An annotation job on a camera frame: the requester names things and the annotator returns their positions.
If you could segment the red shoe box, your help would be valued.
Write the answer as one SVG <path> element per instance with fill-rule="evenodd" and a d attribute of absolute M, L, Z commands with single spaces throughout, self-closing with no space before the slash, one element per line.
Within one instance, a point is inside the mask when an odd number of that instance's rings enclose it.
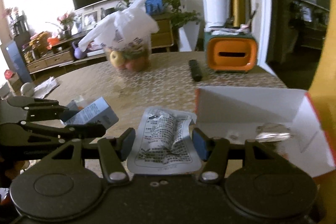
<path fill-rule="evenodd" d="M 204 86 L 197 89 L 196 126 L 208 137 L 243 143 L 260 132 L 289 132 L 279 153 L 312 177 L 335 170 L 335 148 L 309 94 L 301 89 Z"/>

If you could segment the light blue small box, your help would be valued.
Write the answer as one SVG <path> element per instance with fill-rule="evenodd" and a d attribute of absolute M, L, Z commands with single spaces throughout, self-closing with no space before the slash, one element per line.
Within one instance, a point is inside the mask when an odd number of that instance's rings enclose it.
<path fill-rule="evenodd" d="M 109 129 L 119 121 L 118 116 L 103 97 L 93 101 L 64 122 L 65 125 L 101 124 Z"/>

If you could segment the green white tissue pack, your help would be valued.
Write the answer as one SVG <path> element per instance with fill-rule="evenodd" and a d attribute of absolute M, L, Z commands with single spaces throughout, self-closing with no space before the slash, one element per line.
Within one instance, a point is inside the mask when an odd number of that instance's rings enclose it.
<path fill-rule="evenodd" d="M 66 107 L 70 110 L 70 111 L 74 111 L 75 113 L 78 113 L 79 111 L 81 111 L 83 108 L 85 108 L 88 105 L 87 101 L 79 96 L 76 97 L 75 99 L 71 100 Z"/>

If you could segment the purple kettlebell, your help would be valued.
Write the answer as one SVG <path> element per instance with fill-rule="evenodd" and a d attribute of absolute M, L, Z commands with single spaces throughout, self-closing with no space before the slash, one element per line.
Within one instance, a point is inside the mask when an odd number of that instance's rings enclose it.
<path fill-rule="evenodd" d="M 81 59 L 84 59 L 86 56 L 87 56 L 87 52 L 86 51 L 82 51 L 79 46 L 78 46 L 78 42 L 73 42 L 72 43 L 72 47 L 74 49 L 74 57 L 75 59 L 77 60 L 81 60 Z"/>

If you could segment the framed photo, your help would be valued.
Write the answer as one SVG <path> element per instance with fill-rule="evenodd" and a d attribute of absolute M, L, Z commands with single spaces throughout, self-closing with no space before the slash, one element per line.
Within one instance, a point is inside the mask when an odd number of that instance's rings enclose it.
<path fill-rule="evenodd" d="M 84 30 L 91 30 L 98 23 L 98 11 L 91 11 L 83 16 Z"/>

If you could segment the black remote control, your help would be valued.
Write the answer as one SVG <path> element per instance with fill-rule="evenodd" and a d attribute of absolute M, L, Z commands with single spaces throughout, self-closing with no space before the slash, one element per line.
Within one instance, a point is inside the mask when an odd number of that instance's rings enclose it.
<path fill-rule="evenodd" d="M 191 77 L 195 82 L 200 82 L 203 78 L 202 71 L 198 62 L 194 59 L 189 61 Z"/>

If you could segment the orange teal tissue box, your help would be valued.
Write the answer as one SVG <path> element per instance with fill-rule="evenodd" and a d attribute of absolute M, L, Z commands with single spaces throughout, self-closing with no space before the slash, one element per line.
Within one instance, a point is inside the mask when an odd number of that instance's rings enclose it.
<path fill-rule="evenodd" d="M 236 29 L 205 32 L 204 50 L 213 71 L 248 72 L 257 64 L 255 38 Z"/>

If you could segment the wooden tv cabinet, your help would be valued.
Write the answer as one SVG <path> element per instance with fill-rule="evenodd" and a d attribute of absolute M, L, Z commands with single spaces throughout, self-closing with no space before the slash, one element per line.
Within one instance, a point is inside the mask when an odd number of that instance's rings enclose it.
<path fill-rule="evenodd" d="M 91 61 L 97 61 L 98 63 L 100 61 L 106 61 L 104 52 L 93 56 L 86 55 L 83 59 L 77 59 L 75 57 L 75 48 L 72 44 L 78 43 L 83 37 L 84 35 L 74 35 L 70 39 L 60 40 L 45 56 L 27 65 L 30 75 L 52 68 L 80 65 Z"/>

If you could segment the yellow giraffe chair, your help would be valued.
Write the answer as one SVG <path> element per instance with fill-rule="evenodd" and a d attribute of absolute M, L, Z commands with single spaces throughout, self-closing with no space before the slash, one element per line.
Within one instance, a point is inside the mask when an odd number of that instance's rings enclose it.
<path fill-rule="evenodd" d="M 335 0 L 330 0 L 329 25 L 309 94 L 323 129 L 335 137 Z"/>

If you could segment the yellow apple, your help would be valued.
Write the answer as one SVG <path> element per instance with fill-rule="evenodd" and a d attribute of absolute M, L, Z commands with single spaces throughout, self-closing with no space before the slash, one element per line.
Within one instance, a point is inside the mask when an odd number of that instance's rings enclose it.
<path fill-rule="evenodd" d="M 113 67 L 117 69 L 125 69 L 126 60 L 122 55 L 122 52 L 112 51 L 109 54 L 109 60 Z"/>

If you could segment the pink flower vase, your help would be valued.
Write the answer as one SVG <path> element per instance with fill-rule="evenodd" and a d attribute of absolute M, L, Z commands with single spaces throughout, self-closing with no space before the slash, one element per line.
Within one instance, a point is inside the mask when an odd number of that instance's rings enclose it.
<path fill-rule="evenodd" d="M 72 28 L 74 26 L 76 14 L 72 12 L 66 12 L 62 16 L 57 17 L 57 23 L 48 22 L 53 27 L 56 27 L 56 31 L 52 32 L 52 37 L 58 37 L 59 39 L 68 39 L 72 36 Z"/>

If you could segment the red apple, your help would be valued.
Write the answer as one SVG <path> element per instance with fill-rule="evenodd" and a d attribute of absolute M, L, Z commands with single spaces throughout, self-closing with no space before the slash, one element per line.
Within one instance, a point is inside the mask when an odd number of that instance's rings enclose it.
<path fill-rule="evenodd" d="M 149 65 L 149 58 L 147 56 L 141 56 L 137 59 L 128 60 L 125 63 L 127 70 L 132 72 L 140 72 L 145 70 Z"/>

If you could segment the silver printed sachet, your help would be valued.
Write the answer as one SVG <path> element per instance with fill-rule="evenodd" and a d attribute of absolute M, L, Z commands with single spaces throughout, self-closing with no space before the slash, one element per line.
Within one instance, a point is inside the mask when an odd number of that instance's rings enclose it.
<path fill-rule="evenodd" d="M 190 137 L 197 116 L 187 111 L 149 107 L 145 110 L 127 168 L 133 174 L 172 175 L 196 172 L 202 166 Z"/>

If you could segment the white plastic fruit bag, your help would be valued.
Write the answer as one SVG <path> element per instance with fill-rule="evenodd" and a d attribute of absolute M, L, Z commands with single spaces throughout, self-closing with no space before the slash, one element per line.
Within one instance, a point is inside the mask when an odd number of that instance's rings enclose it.
<path fill-rule="evenodd" d="M 144 10 L 146 0 L 135 0 L 127 9 L 116 11 L 100 20 L 78 43 L 85 51 L 96 40 L 113 51 L 139 51 L 158 32 L 158 23 Z"/>

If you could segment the silver foil snack bag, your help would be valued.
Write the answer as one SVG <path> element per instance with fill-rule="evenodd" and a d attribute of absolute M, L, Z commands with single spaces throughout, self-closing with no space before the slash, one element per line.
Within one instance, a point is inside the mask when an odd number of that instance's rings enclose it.
<path fill-rule="evenodd" d="M 259 142 L 285 141 L 292 137 L 288 127 L 279 123 L 266 123 L 256 129 L 256 140 Z"/>

